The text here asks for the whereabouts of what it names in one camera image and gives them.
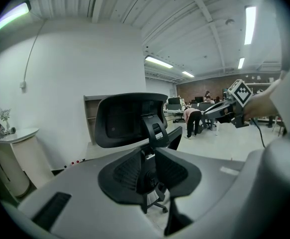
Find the wall outlet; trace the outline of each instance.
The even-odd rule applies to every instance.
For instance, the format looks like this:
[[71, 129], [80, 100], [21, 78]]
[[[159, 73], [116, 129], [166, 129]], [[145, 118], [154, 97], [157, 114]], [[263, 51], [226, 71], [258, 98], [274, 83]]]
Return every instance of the wall outlet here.
[[20, 82], [20, 88], [21, 88], [21, 89], [24, 89], [25, 86], [26, 86], [26, 82], [25, 82], [25, 81], [24, 81], [24, 82]]

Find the white ceiling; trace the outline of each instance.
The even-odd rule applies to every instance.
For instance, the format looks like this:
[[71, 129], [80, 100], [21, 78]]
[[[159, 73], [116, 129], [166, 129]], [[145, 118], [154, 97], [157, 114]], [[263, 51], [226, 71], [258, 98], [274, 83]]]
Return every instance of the white ceiling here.
[[[5, 11], [24, 0], [13, 0]], [[0, 38], [41, 19], [88, 17], [111, 20], [141, 29], [144, 58], [151, 55], [174, 67], [145, 62], [146, 77], [184, 82], [242, 70], [279, 70], [280, 38], [272, 0], [30, 0], [32, 10], [0, 30]], [[244, 45], [245, 7], [257, 7], [251, 45]], [[234, 20], [226, 25], [228, 19]]]

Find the vase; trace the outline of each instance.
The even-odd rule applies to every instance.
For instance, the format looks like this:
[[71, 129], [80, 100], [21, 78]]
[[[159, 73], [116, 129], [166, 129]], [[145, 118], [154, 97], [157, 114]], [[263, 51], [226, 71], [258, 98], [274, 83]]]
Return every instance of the vase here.
[[10, 129], [10, 124], [8, 121], [6, 121], [6, 131], [9, 131], [9, 129]]

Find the white wall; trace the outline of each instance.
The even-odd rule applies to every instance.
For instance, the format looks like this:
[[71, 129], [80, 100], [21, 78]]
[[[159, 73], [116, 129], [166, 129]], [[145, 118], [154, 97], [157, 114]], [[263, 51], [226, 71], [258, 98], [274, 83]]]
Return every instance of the white wall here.
[[87, 20], [45, 22], [30, 56], [26, 91], [19, 88], [40, 25], [0, 43], [0, 108], [10, 125], [38, 127], [52, 169], [84, 158], [90, 141], [83, 95], [146, 91], [140, 30]]
[[151, 93], [160, 93], [170, 97], [170, 89], [174, 90], [177, 95], [176, 85], [159, 80], [146, 78], [146, 91]]

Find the red brick wall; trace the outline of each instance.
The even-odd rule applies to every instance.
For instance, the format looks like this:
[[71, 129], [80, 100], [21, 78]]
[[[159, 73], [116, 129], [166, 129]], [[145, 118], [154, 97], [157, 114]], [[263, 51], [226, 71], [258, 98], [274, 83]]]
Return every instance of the red brick wall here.
[[185, 99], [185, 102], [190, 102], [194, 97], [204, 97], [206, 91], [210, 91], [211, 98], [215, 99], [217, 96], [222, 99], [222, 89], [228, 89], [235, 80], [242, 79], [245, 83], [266, 83], [269, 82], [269, 77], [273, 77], [274, 80], [277, 80], [280, 76], [280, 73], [274, 74], [248, 74], [248, 78], [245, 75], [231, 75], [223, 76], [218, 78], [188, 82], [177, 85], [177, 95]]

